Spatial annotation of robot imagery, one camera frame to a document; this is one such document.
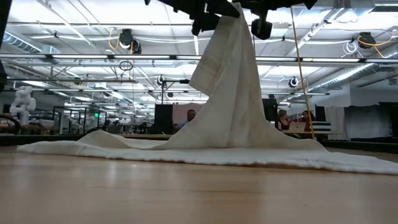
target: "person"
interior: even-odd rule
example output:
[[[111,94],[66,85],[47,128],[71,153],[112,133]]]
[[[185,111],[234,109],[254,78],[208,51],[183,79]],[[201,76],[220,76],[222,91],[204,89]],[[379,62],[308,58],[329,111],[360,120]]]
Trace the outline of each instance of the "person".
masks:
[[[278,120],[279,131],[289,130],[290,123],[289,120],[287,119],[286,110],[279,110],[277,120]]]
[[[311,116],[311,121],[313,122],[315,121],[315,116],[311,111],[309,113],[308,111],[303,111],[302,115],[303,117],[300,118],[300,122],[305,122],[304,131],[311,131],[310,116]]]
[[[187,120],[180,123],[177,128],[178,129],[182,129],[182,127],[184,127],[187,123],[189,123],[191,120],[193,120],[195,118],[195,116],[197,115],[197,113],[194,110],[188,110],[187,112]]]

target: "curtain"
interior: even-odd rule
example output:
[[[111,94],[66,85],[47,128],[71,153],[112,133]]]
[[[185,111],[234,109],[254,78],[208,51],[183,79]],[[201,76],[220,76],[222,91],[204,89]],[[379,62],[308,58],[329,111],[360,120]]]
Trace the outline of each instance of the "curtain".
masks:
[[[325,118],[331,124],[331,132],[337,134],[329,134],[330,140],[347,140],[347,129],[345,123],[345,112],[343,107],[326,106]]]
[[[353,138],[391,137],[391,122],[388,111],[373,106],[350,106],[345,108],[347,134]]]

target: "wooden floor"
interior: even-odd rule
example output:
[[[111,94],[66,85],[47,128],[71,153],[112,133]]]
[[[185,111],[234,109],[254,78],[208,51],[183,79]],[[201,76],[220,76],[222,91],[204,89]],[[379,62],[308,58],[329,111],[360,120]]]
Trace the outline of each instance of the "wooden floor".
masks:
[[[398,155],[375,155],[398,161]],[[0,148],[0,223],[397,221],[398,177],[392,175],[115,161]]]

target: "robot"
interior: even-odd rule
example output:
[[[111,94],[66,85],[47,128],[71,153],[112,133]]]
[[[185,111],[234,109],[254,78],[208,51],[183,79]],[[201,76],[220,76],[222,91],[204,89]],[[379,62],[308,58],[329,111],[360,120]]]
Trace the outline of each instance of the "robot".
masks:
[[[21,125],[28,124],[29,122],[29,112],[36,109],[36,100],[30,97],[33,92],[31,86],[21,86],[19,90],[16,91],[16,98],[10,106],[10,114],[12,117],[18,116],[19,123]]]

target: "white towel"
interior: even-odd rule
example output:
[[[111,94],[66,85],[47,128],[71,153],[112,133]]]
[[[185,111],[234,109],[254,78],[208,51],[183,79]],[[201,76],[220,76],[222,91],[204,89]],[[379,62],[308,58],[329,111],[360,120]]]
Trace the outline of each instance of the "white towel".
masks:
[[[209,100],[197,117],[166,143],[124,139],[103,131],[77,142],[37,142],[19,150],[38,154],[172,161],[194,164],[280,164],[346,172],[398,174],[398,164],[328,152],[316,141],[288,137],[268,123],[251,35],[241,17],[222,17],[190,85]]]

